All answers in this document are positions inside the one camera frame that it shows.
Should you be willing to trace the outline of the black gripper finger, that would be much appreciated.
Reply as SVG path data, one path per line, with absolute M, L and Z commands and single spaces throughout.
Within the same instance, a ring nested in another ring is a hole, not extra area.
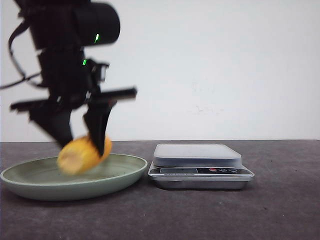
M 89 137 L 101 157 L 105 152 L 105 134 L 108 119 L 116 103 L 117 101 L 89 103 L 87 112 L 83 116 Z
M 29 118 L 49 134 L 61 148 L 73 140 L 70 127 L 71 109 L 46 101 L 29 110 Z

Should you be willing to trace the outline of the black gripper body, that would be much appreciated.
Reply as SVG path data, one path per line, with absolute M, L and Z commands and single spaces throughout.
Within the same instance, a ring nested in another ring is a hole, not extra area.
M 94 85 L 91 79 L 88 61 L 92 58 L 87 58 L 81 48 L 44 48 L 37 57 L 42 81 L 35 86 L 48 89 L 49 96 L 15 102 L 10 105 L 12 111 L 29 111 L 45 102 L 73 110 L 84 104 L 134 99 L 137 95 L 136 87 L 101 91 L 101 83 Z

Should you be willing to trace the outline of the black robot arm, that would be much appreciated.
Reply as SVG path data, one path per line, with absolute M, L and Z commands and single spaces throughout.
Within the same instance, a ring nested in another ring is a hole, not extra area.
M 99 155 L 105 150 L 105 132 L 113 106 L 134 98 L 137 89 L 101 91 L 108 63 L 86 58 L 84 48 L 117 41 L 121 25 L 116 10 L 108 3 L 90 0 L 19 0 L 22 23 L 8 43 L 30 30 L 40 52 L 39 88 L 48 90 L 46 99 L 20 101 L 10 108 L 28 112 L 29 118 L 64 147 L 73 140 L 71 112 L 87 105 L 84 121 Z

